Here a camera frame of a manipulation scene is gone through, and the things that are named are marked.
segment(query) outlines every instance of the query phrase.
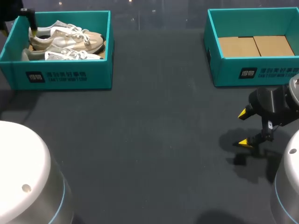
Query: sneaker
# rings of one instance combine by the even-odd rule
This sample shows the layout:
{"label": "sneaker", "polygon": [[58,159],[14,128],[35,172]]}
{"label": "sneaker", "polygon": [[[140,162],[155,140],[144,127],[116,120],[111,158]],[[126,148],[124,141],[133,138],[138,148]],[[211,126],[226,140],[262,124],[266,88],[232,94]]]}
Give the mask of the sneaker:
{"label": "sneaker", "polygon": [[70,48],[64,48],[61,53],[46,51],[45,60],[99,60],[102,57],[94,54],[88,54],[86,51],[75,51]]}
{"label": "sneaker", "polygon": [[84,50],[89,54],[98,54],[104,50],[104,36],[72,24],[56,21],[49,27],[37,28],[33,36],[29,28],[29,40],[35,50],[46,50],[51,44],[75,51]]}
{"label": "sneaker", "polygon": [[50,45],[46,50],[29,50],[22,51],[22,61],[38,61],[38,60],[99,60],[100,56],[88,54],[86,51],[75,51],[73,49],[60,48],[54,44]]}

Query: teal box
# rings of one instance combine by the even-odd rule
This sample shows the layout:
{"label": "teal box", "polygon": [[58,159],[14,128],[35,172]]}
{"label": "teal box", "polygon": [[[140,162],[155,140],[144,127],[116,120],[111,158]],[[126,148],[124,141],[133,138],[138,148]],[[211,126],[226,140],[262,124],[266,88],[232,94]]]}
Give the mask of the teal box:
{"label": "teal box", "polygon": [[[57,20],[104,35],[105,59],[22,62],[21,52],[29,47],[29,23],[25,17],[18,17],[0,55],[0,68],[11,88],[15,90],[110,89],[114,52],[110,11],[36,13],[39,27],[48,27]],[[42,80],[32,81],[30,75],[42,75]]]}
{"label": "teal box", "polygon": [[[295,56],[224,57],[218,38],[285,35]],[[209,9],[204,43],[215,86],[286,84],[299,73],[299,10]]]}

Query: logo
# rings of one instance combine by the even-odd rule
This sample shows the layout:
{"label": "logo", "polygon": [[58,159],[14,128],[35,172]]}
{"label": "logo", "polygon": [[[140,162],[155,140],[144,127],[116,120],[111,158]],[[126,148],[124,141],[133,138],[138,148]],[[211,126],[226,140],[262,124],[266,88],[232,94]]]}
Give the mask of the logo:
{"label": "logo", "polygon": [[45,82],[43,75],[40,71],[26,71],[26,75],[27,75],[28,80],[31,83],[44,83]]}
{"label": "logo", "polygon": [[257,68],[242,68],[239,78],[254,78]]}

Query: brown cardboard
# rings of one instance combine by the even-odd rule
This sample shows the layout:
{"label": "brown cardboard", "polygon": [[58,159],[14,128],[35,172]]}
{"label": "brown cardboard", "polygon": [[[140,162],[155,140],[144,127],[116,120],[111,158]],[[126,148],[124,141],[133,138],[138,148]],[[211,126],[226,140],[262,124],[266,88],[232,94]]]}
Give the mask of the brown cardboard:
{"label": "brown cardboard", "polygon": [[259,57],[253,37],[220,37],[224,57]]}
{"label": "brown cardboard", "polygon": [[285,36],[254,36],[261,56],[294,56]]}
{"label": "brown cardboard", "polygon": [[[104,41],[104,45],[105,45],[105,49],[104,49],[104,51],[100,52],[100,53],[98,54],[98,56],[100,56],[100,57],[102,57],[102,58],[105,59],[106,41]],[[29,50],[33,50],[33,47],[31,46],[31,44],[29,45],[28,49],[29,49]]]}

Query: robotic arm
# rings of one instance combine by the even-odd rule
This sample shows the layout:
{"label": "robotic arm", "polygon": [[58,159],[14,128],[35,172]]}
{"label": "robotic arm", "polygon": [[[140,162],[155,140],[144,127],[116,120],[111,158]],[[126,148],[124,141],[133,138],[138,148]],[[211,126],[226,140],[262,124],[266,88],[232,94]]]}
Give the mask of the robotic arm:
{"label": "robotic arm", "polygon": [[34,35],[37,30],[35,10],[23,8],[22,0],[7,0],[0,2],[0,31],[3,35],[8,36],[9,34],[5,22],[15,20],[18,16],[27,17]]}
{"label": "robotic arm", "polygon": [[265,141],[273,141],[273,127],[285,126],[299,118],[299,74],[289,84],[270,91],[258,88],[249,95],[249,104],[239,115],[246,120],[257,114],[262,118],[262,130],[255,136],[239,142],[244,147],[257,147]]}

